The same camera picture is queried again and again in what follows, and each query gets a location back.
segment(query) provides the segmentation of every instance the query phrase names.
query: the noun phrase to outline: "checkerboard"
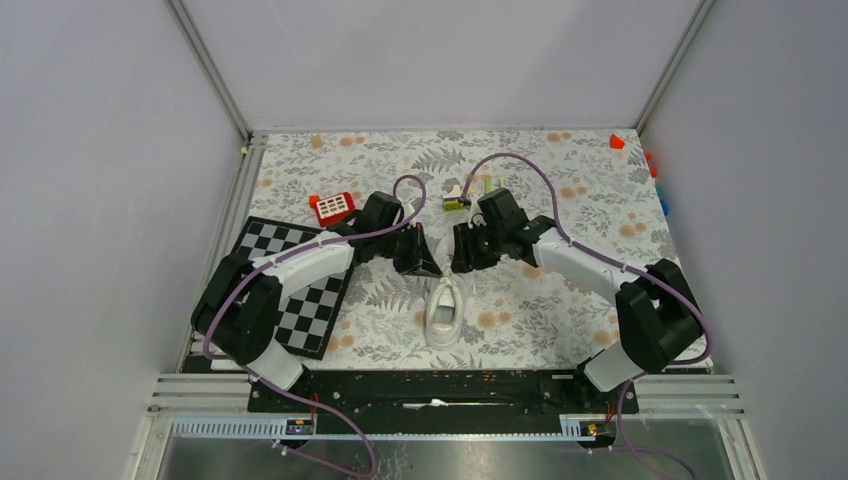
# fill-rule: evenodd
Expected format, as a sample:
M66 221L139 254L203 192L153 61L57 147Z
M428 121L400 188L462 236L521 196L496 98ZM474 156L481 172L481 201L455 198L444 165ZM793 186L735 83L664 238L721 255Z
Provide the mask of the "checkerboard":
M252 260L308 242L321 230L302 225L248 217L234 253ZM336 323L353 267L330 275L280 301L280 322L274 337L286 350L321 360Z

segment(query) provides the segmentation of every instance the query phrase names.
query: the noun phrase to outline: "white shoe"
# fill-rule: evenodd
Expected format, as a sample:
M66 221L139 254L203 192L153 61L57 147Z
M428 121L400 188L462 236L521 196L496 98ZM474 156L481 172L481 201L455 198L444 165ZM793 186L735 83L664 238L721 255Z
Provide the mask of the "white shoe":
M445 350L459 341L465 309L468 306L468 294L473 286L471 274L457 275L451 272L452 244L452 239L442 240L433 254L444 275L431 281L430 295L424 311L424 338L427 344L436 350Z

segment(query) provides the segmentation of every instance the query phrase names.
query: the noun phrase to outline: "floral pattern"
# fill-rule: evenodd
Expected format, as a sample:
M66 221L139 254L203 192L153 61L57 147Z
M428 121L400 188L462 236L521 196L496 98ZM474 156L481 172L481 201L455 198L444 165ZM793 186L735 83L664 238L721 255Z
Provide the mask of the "floral pattern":
M610 134L626 142L609 148ZM451 235L467 212L445 212L441 197L464 183L472 167L497 152L525 155L556 186L565 228L582 241L634 264L677 260L644 153L633 130L439 131L280 133L269 136L250 214L318 226L307 199L350 192L358 206L374 191L391 192L395 179L415 174L427 184L418 219L427 242ZM532 218L551 215L550 194L521 162L481 167L475 193L487 178L501 179ZM398 187L413 206L413 182ZM420 278L402 277L391 262L357 267L319 369L571 368L618 340L615 309L568 278L503 260L475 272L475 291L460 341L448 351L424 341ZM703 348L699 341L683 356Z

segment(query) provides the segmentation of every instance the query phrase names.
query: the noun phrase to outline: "white wall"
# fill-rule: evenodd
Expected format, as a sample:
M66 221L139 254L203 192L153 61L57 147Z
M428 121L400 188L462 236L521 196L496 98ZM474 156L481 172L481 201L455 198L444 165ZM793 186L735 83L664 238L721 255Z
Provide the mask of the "white wall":
M633 125L698 0L188 0L257 129Z
M720 2L643 137L770 479L848 476L846 24Z
M119 478L239 142L163 1L0 3L0 477Z

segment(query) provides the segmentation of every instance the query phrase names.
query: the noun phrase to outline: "purple cable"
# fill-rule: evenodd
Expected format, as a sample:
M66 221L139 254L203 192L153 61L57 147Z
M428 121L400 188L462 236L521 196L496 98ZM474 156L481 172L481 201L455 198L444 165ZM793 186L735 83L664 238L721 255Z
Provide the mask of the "purple cable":
M671 365L692 365L692 364L701 362L701 361L705 360L707 357L710 356L710 352L712 351L712 341L711 341L712 340L712 332L710 331L710 329L709 329L709 327L706 323L706 320L704 319L704 315L701 313L700 310L698 310L698 307L696 307L695 304L690 302L688 298L684 297L683 294L681 294L677 290L671 288L671 286L669 286L668 284L666 284L665 282L663 282L659 278L651 275L650 273L648 273L648 272L646 272L646 271L644 271L640 268L636 268L636 267L627 265L624 262L621 262L621 261L616 260L612 257L604 255L603 253L589 247L588 245L584 245L582 243L579 243L579 242L573 240L571 238L571 236L562 227L562 223L560 222L559 206L557 205L556 190L554 189L553 183L551 183L551 180L548 178L547 175L545 175L545 172L543 172L542 169L540 169L535 163L530 161L528 158L525 158L525 157L518 155L518 154L515 154L515 153L496 153L494 155L489 155L488 157L484 158L483 160L480 160L477 163L477 165L475 165L474 168L471 170L471 174L468 176L468 179L465 181L465 187L462 189L462 196L463 197L465 197L467 195L468 188L471 186L471 181L474 179L474 174L477 172L477 170L481 166L483 166L483 164L485 164L485 163L487 163L491 160L494 160L495 158L499 158L499 157L510 157L510 158L514 158L516 160L520 160L520 161L524 162L525 164L527 164L527 166L529 166L530 168L535 170L536 173L538 173L539 176L542 177L542 180L548 186L548 190L551 193L551 203L553 203L553 210L554 210L553 216L554 216L554 222L556 224L556 230L559 233L559 235L562 237L562 239L565 240L566 242L568 242L569 246L573 246L573 247L579 249L580 251L585 252L585 253L597 258L598 260L601 260L602 262L605 262L605 263L607 263L607 264L609 264L613 267L623 268L630 273L633 273L635 275L638 275L638 276L648 280L649 282L653 283L654 285L658 286L659 288L665 290L672 297L674 297L675 300L682 303L690 312L692 312L692 315L695 317L695 319L701 325L701 329L704 331L704 339L706 341L705 342L706 346L704 347L703 353L701 353L700 355L698 355L694 358L689 358L689 359L685 359L685 360L674 360L674 361L671 362ZM621 395L619 396L619 399L618 399L618 411L617 411L617 416L616 416L616 424L618 425L618 431L621 432L621 438L624 440L624 444L627 445L627 449L633 454L634 457L636 457L636 460L638 460L639 463L642 464L643 467L648 469L648 471L650 471L654 475L658 476L659 478L666 479L666 478L671 478L671 477L669 477L668 475L664 474L663 472L661 472L661 471L657 470L656 468L652 467L651 465L649 465L648 462L646 462L638 454L639 451L644 451L646 453L651 453L651 454L655 454L655 455L661 455L661 456L664 456L666 458L670 458L671 460L674 460L675 462L680 464L683 468L685 468L686 471L689 472L689 474L694 479L695 478L695 471L692 469L692 467L687 465L683 460L676 457L672 453L667 452L665 450L660 450L660 449L646 449L644 447L634 447L630 443L630 440L627 438L627 434L624 432L624 422L622 422L622 419L621 419L621 411L624 408L624 395L627 392L627 387L630 386L630 384L633 382L633 380L636 380L637 378L639 378L641 376L642 376L641 374L637 375L633 379L625 382L623 388L621 389Z
M635 275L638 275L638 276L648 280L649 282L653 283L654 285L658 286L659 288L665 290L669 295L674 297L675 300L682 303L683 306L685 306L690 312L692 312L692 315L695 317L696 320L698 320L698 323L701 325L701 329L704 331L704 339L706 340L706 346L704 347L703 353L701 353L697 357L688 358L688 359L685 359L685 360L674 360L674 361L671 362L671 365L692 365L692 364L701 362L701 361L705 360L706 358L708 358L710 356L710 352L712 352L712 341L711 341L712 340L712 331L710 330L709 326L707 325L706 320L704 319L704 315L701 313L700 310L698 310L698 307L696 307L695 304L690 302L688 298L684 297L683 294L681 294L677 290L671 288L671 286L669 286L667 283L665 283L662 280L660 280L659 278L651 275L650 273L648 273L648 272L646 272L646 271L644 271L640 268L636 268L636 267L633 267L631 265L627 265L624 262L621 262L621 261L616 260L612 257L604 255L603 253L593 249L592 247L590 247L588 245L584 245L580 242L577 242L576 240L573 240L571 238L571 236L562 227L562 223L560 222L559 207L557 206L557 199L556 199L556 190L554 189L554 186L551 183L551 180L548 178L547 175L545 175L545 172L543 172L542 169L540 169L535 163L533 163L529 159L527 159L527 158L525 158L521 155L515 154L515 153L496 153L494 155L489 155L488 157L484 158L483 160L480 160L480 162L477 163L477 165L475 165L474 168L471 170L471 174L468 176L468 179L465 181L465 187L462 189L462 196L463 197L467 194L468 188L471 186L471 180L474 179L474 174L477 172L477 170L483 164L489 162L490 160L494 160L495 158L498 158L498 157L510 157L510 158L514 158L516 160L521 160L522 162L526 163L530 168L535 170L536 173L538 173L540 177L542 177L542 180L544 180L545 184L548 186L548 190L551 192L551 202L553 203L554 222L556 223L557 232L559 232L559 234L563 238L563 240L568 242L569 245L571 245L571 246L577 248L578 250L581 250L581 251L597 258L598 260L601 260L602 262L608 263L609 265L612 265L613 267L624 268L628 272L633 273Z
M424 185L424 181L421 180L419 177L417 177L415 175L403 175L395 181L395 184L393 186L393 191L397 190L398 184L401 181L403 181L404 179L414 180L414 181L418 182L418 185L421 187L421 204L418 206L417 209L415 209L415 211L412 212L412 215L403 219L400 223L397 223L395 225L391 225L391 226L386 227L386 228L381 229L381 230L377 230L376 232L360 233L360 234L356 234L356 235L348 235L346 237L331 238L329 240L325 240L320 245L332 245L334 243L342 243L342 242L349 242L351 240L361 240L363 238L376 237L376 236L379 236L379 235L384 235L386 233L391 233L395 230L401 229L401 228L405 227L406 225L408 225L409 222L411 222L412 219L414 219L416 216L418 216L418 214L421 213L421 210L424 209L424 202L427 199L427 187ZM315 241L315 242L306 243L304 245L297 246L295 248L291 248L289 250L286 250L282 255L277 257L273 262L268 262L268 263L266 263L266 264L264 264L260 267L257 267L252 272L247 274L244 277L244 279L242 279L242 281L236 286L236 288L233 289L233 291L230 293L230 295L227 297L227 299L224 300L224 303L221 305L221 308L218 309L217 313L215 313L215 317L212 319L212 323L209 324L209 328L206 330L206 334L203 336L203 356L205 356L206 358L208 358L210 360L223 360L223 359L228 358L226 355L215 355L215 354L213 354L209 350L210 341L211 341L211 339L212 339L212 337L215 333L215 329L218 328L218 324L221 323L221 319L224 317L224 313L227 311L227 309L230 308L230 306L233 304L233 302L235 302L236 298L239 296L241 291L244 290L244 288L254 278L256 278L257 275L259 275L260 273L264 272L265 270L271 268L273 265L275 265L277 263L281 263L285 260L288 260L289 258L292 258L296 255L303 253L303 252L312 250L313 248L316 248L320 245L317 241ZM310 455L308 453L299 452L297 450L290 450L292 453L294 453L295 455L299 455L303 458L313 460L313 461L318 462L322 465L326 465L326 466L328 466L328 467L330 467L334 470L337 470L339 472L342 472L346 475L352 475L352 476L357 477L357 478L368 478L368 477L373 476L377 472L377 456L374 453L374 447L371 446L371 442L368 440L368 437L365 436L365 433L358 426L356 426L355 423L353 423L353 420L351 420L345 414L343 414L342 412L336 410L335 408L333 408L329 405L325 405L325 404L320 403L320 402L308 400L306 398L299 397L297 395L289 393L289 392L279 388L278 386L272 384L271 382L266 381L264 378L260 377L259 375L256 374L256 372L253 372L249 368L247 368L245 366L241 366L241 367L243 369L245 369L248 373L253 375L254 377L258 377L260 382L265 384L265 386L267 386L271 390L279 393L280 395L287 397L287 398L290 398L292 400L295 400L297 402L312 406L312 407L317 407L317 408L320 408L322 410L326 410L326 411L332 413L333 415L341 418L345 423L350 425L350 427L353 429L353 431L356 432L356 434L359 435L362 438L363 442L365 442L365 447L368 449L368 456L371 457L371 471L369 471L368 473L354 472L353 470L349 470L345 467L342 467L340 465L336 465L335 463L332 463L332 462L329 462L327 460L315 457L315 456Z

